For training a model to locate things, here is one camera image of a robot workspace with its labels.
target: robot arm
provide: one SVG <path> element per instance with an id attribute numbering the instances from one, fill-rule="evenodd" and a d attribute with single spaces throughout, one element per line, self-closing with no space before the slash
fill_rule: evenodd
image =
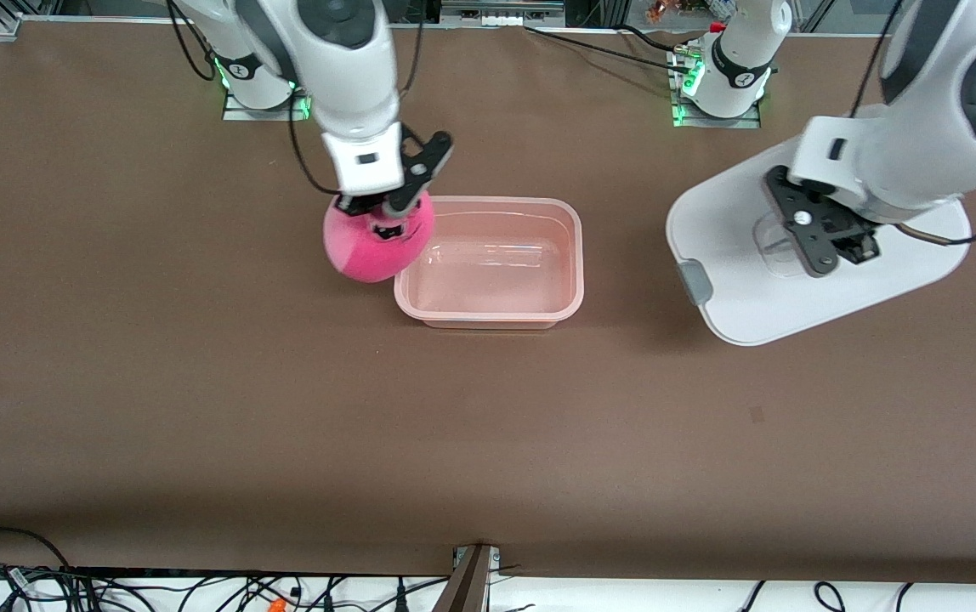
<path id="1" fill-rule="evenodd" d="M 701 47 L 703 66 L 684 93 L 707 115 L 744 115 L 763 96 L 771 60 L 791 26 L 786 0 L 737 0 L 725 31 L 709 32 L 691 43 Z"/>
<path id="2" fill-rule="evenodd" d="M 398 120 L 394 40 L 382 0 L 235 0 L 247 39 L 275 73 L 303 86 L 337 170 L 341 208 L 410 212 L 445 163 L 450 137 L 418 140 Z M 422 151 L 406 154 L 415 140 Z"/>
<path id="3" fill-rule="evenodd" d="M 262 65 L 227 4 L 221 0 L 176 0 L 173 6 L 203 32 L 216 55 L 214 59 L 223 67 L 228 89 L 241 104 L 252 109 L 271 109 L 291 97 L 287 79 Z"/>
<path id="4" fill-rule="evenodd" d="M 976 190 L 976 0 L 913 3 L 881 77 L 884 105 L 810 121 L 790 175 L 865 219 L 902 224 Z"/>

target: plastic container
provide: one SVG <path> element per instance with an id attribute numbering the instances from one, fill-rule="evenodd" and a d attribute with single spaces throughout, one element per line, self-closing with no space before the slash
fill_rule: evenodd
<path id="1" fill-rule="evenodd" d="M 548 329 L 582 303 L 582 225 L 562 201 L 431 198 L 434 235 L 394 280 L 410 317 L 436 328 Z"/>

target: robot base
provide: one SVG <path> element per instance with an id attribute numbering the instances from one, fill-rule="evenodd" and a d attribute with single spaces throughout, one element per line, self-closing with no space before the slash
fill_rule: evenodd
<path id="1" fill-rule="evenodd" d="M 868 309 L 945 278 L 967 254 L 966 246 L 928 244 L 883 225 L 877 259 L 859 266 L 839 261 L 830 275 L 807 275 L 782 240 L 763 186 L 771 167 L 792 162 L 796 144 L 778 144 L 686 191 L 668 214 L 666 236 L 689 298 L 726 342 L 765 344 Z M 912 225 L 947 236 L 970 232 L 957 201 Z"/>
<path id="2" fill-rule="evenodd" d="M 281 105 L 271 109 L 247 107 L 234 94 L 224 96 L 224 121 L 287 121 L 287 105 L 292 105 L 292 120 L 306 121 L 310 117 L 310 97 L 295 92 Z"/>

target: pink ball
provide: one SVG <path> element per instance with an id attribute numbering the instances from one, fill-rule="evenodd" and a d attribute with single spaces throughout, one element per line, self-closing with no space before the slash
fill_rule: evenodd
<path id="1" fill-rule="evenodd" d="M 337 210 L 337 198 L 321 221 L 321 240 L 329 263 L 352 280 L 377 283 L 394 278 L 417 260 L 434 230 L 434 209 L 424 191 L 417 208 L 404 219 L 374 212 L 349 217 Z M 400 235 L 394 228 L 401 226 Z"/>

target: brown tabletop cover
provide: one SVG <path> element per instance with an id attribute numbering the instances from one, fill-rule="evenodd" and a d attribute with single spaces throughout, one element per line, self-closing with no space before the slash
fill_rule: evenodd
<path id="1" fill-rule="evenodd" d="M 691 185 L 844 112 L 871 45 L 787 40 L 763 129 L 717 131 L 672 127 L 655 67 L 427 31 L 402 116 L 456 139 L 433 193 L 582 217 L 578 314 L 491 333 L 333 271 L 287 125 L 221 121 L 166 25 L 24 24 L 0 43 L 0 524 L 75 564 L 437 574 L 485 540 L 534 575 L 976 581 L 976 245 L 749 349 L 664 239 Z M 10 537 L 0 560 L 50 561 Z"/>

